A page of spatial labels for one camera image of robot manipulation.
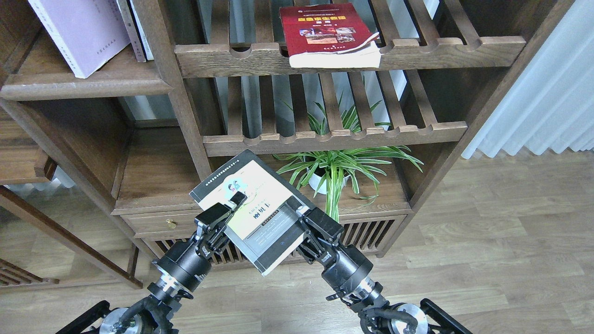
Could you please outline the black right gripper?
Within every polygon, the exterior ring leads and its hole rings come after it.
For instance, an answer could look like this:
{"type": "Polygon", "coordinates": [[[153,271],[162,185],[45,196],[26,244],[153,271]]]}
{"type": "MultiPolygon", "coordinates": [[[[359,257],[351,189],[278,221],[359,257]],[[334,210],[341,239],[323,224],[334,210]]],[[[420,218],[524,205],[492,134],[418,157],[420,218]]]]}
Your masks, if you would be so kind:
{"type": "Polygon", "coordinates": [[[324,266],[321,277],[337,294],[371,294],[374,282],[368,277],[373,264],[355,246],[344,246],[344,227],[310,202],[290,197],[286,203],[306,229],[297,251],[312,264],[324,266]]]}

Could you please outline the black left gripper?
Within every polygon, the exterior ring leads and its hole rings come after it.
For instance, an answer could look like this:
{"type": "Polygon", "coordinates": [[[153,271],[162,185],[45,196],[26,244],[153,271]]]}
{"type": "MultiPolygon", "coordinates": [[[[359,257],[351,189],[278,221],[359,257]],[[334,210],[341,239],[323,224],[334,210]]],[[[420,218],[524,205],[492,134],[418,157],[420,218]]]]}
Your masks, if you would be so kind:
{"type": "Polygon", "coordinates": [[[215,203],[195,216],[197,230],[186,241],[176,242],[155,263],[161,278],[155,285],[165,293],[194,292],[211,269],[209,259],[229,243],[224,234],[226,222],[247,196],[235,193],[226,203],[215,203]]]}

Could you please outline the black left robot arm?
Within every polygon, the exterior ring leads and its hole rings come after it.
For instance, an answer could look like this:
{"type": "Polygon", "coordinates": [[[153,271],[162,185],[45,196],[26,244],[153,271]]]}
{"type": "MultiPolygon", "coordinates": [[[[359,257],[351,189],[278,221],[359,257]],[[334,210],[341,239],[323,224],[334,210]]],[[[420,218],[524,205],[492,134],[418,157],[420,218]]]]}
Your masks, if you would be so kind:
{"type": "Polygon", "coordinates": [[[235,193],[225,203],[216,203],[197,215],[196,232],[176,242],[155,265],[160,279],[148,286],[150,294],[128,308],[110,309],[98,302],[60,330],[62,334],[176,334],[171,319],[183,298],[192,299],[211,270],[210,258],[229,243],[227,222],[246,200],[235,193]]]}

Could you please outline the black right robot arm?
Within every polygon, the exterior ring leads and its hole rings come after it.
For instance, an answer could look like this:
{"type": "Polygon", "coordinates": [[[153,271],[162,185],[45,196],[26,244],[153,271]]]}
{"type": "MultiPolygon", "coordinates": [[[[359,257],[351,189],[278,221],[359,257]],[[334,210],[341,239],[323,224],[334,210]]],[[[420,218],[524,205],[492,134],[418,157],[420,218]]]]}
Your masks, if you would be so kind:
{"type": "Polygon", "coordinates": [[[420,306],[390,305],[382,285],[369,277],[373,264],[353,245],[340,241],[343,226],[317,207],[307,207],[295,197],[288,207],[297,214],[305,232],[298,247],[308,263],[319,262],[321,277],[332,287],[328,301],[339,299],[357,313],[365,334],[467,334],[469,330],[434,302],[425,298],[420,306]]]}

